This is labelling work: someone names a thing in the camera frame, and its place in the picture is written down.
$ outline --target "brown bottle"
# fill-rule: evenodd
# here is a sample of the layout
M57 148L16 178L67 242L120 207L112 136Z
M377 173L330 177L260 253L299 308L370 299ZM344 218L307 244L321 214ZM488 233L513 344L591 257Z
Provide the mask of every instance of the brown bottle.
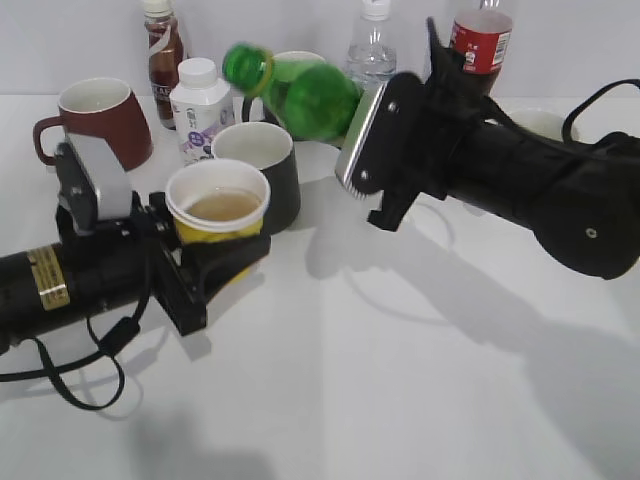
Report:
M178 84L178 64L187 58L170 0L143 0L149 32L149 80L160 122L175 130L169 94Z

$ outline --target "yellow paper cup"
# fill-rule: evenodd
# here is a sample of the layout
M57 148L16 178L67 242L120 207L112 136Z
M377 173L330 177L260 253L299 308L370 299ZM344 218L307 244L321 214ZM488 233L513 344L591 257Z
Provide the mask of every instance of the yellow paper cup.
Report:
M249 191L260 199L260 205L244 217L225 222L205 220L187 213L196 202L221 188ZM183 245L215 243L260 233L270 198L269 182L260 170L230 159L204 160L189 165L176 172L165 189L167 208L173 215ZM246 273L242 272L234 281Z

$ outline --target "green plastic bottle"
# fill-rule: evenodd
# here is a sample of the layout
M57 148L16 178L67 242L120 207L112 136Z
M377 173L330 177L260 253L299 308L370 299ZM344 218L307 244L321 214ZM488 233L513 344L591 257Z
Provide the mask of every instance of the green plastic bottle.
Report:
M317 60L274 60L268 50L237 44L222 72L248 97L261 97L291 135L331 142L344 136L362 90L335 66Z

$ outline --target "bottle cap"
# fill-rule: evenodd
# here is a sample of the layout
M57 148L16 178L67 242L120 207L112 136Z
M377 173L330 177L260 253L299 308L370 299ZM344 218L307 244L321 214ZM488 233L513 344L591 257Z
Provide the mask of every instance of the bottle cap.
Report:
M186 88L208 88L218 80L218 71L213 60L188 58L178 65L178 77Z
M389 18L391 0L362 0L362 18L380 21Z
M142 0L142 8L150 17L166 17L173 13L171 0Z
M247 43L231 47L222 64L225 79L248 97L260 95L272 69L271 52Z

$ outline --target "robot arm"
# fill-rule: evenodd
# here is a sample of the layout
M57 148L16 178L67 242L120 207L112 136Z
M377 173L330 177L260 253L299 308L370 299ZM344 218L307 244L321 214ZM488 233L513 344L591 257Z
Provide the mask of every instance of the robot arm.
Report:
M640 81L597 92L565 122L565 142L555 142L522 129L467 84L429 26L429 80L401 73L367 92L338 160L345 188L383 192L369 222L395 231L418 194L450 195L530 229L575 271L624 274L640 255L640 141L617 132L580 144L569 132L608 89Z
M101 139L68 135L55 155L60 180L56 223L60 242L0 259L0 354L29 339L42 370L0 374L0 382L48 377L72 405L99 410L124 386L117 355L140 331L154 296L180 335L207 325L207 303L238 273L269 253L266 235L216 244L181 245L164 193L143 206L111 149ZM98 339L89 318L138 300L135 312ZM54 366L37 336L87 319L98 351ZM120 377L105 405L76 399L60 374L110 357Z

